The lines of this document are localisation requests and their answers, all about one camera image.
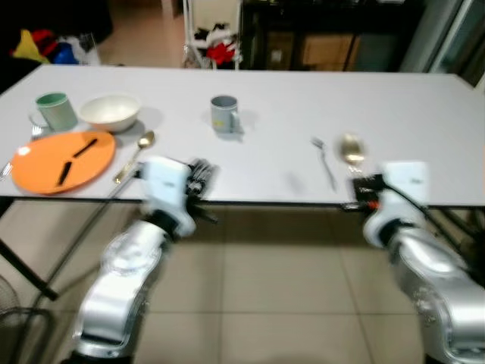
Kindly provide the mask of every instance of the white table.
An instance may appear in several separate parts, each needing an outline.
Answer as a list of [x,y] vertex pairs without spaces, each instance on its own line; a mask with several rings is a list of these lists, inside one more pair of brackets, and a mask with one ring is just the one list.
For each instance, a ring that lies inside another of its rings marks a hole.
[[[156,132],[157,143],[144,156],[206,158],[220,167],[209,201],[336,205],[352,194],[348,169],[332,149],[351,131],[367,144],[367,171],[384,161],[422,160],[432,206],[485,206],[485,98],[453,75],[42,66],[0,97],[0,165],[30,138],[34,99],[51,91],[66,92],[75,109],[111,92],[136,95],[143,104],[140,122],[117,136],[109,169],[61,198],[105,198],[145,129]],[[218,94],[238,98],[241,140],[222,140],[211,129],[209,100]],[[312,137],[329,146],[336,192]],[[35,197],[10,178],[0,183],[0,196]],[[120,199],[142,196],[135,181]]]

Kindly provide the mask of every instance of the floor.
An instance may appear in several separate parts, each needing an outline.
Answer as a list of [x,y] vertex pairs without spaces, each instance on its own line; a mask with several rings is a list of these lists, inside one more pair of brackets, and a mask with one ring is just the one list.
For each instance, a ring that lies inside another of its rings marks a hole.
[[161,6],[127,7],[110,2],[113,33],[98,46],[102,64],[134,67],[180,67],[183,16],[162,13]]
[[[16,202],[0,237],[41,276],[61,255],[91,203]],[[136,206],[112,205],[44,302],[55,330],[38,364],[70,350],[72,323],[99,256]],[[411,304],[384,252],[361,237],[359,217],[331,209],[218,207],[174,246],[153,290],[136,364],[417,364],[422,348]],[[23,305],[35,290],[6,263],[0,275]]]

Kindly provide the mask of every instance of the cardboard box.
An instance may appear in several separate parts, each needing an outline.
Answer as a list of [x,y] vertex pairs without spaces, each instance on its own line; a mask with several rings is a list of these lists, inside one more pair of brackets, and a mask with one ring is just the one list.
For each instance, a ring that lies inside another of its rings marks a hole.
[[289,70],[295,36],[291,32],[269,32],[266,51],[267,70]]
[[[319,34],[305,37],[302,48],[302,64],[315,71],[344,71],[347,55],[352,44],[352,34]],[[353,69],[357,56],[359,38],[354,41],[347,71]]]

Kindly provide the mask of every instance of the red object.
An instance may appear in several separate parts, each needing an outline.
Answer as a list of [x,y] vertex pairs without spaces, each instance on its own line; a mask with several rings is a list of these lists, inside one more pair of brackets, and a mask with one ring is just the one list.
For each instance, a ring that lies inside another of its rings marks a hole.
[[229,50],[229,47],[231,46],[232,43],[229,45],[219,43],[215,47],[211,47],[207,50],[207,56],[215,60],[217,65],[223,64],[224,62],[231,62],[236,53],[234,49]]
[[368,206],[372,210],[377,210],[380,207],[380,203],[378,201],[369,201]]
[[58,45],[54,33],[46,29],[34,30],[32,32],[32,39],[35,42],[39,53],[45,57],[50,55]]

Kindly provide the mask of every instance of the plate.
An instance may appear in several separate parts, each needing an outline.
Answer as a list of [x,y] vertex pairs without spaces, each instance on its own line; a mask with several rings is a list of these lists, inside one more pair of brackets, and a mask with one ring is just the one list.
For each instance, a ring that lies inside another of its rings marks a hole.
[[72,190],[98,177],[111,164],[115,148],[113,136],[105,132],[50,136],[17,150],[11,162],[12,178],[32,193]]

